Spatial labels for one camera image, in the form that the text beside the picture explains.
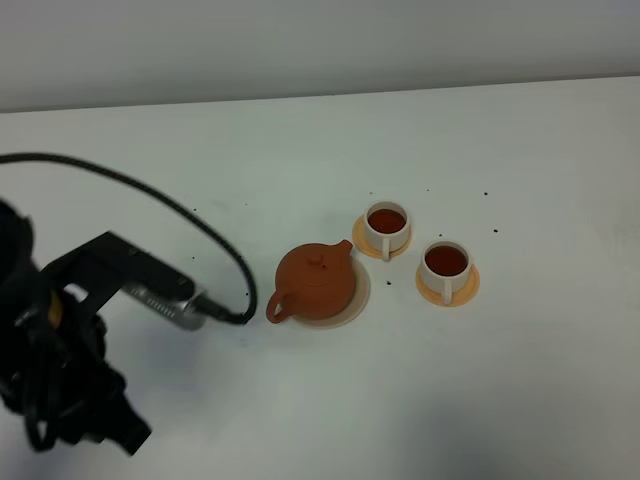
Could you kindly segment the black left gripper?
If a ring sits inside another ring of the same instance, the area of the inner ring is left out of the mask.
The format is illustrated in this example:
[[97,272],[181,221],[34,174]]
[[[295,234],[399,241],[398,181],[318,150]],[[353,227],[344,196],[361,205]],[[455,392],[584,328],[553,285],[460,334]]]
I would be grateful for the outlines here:
[[106,326],[82,319],[79,302],[1,300],[1,400],[22,417],[35,450],[57,441],[110,440],[133,456],[152,433],[126,399],[126,381],[106,360]]

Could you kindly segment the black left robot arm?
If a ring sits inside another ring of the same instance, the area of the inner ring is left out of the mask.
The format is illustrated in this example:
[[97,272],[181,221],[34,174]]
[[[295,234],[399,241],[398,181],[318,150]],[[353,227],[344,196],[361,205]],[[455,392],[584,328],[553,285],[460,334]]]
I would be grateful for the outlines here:
[[106,360],[101,317],[32,259],[28,218],[1,205],[1,401],[36,452],[110,440],[135,454],[151,434]]

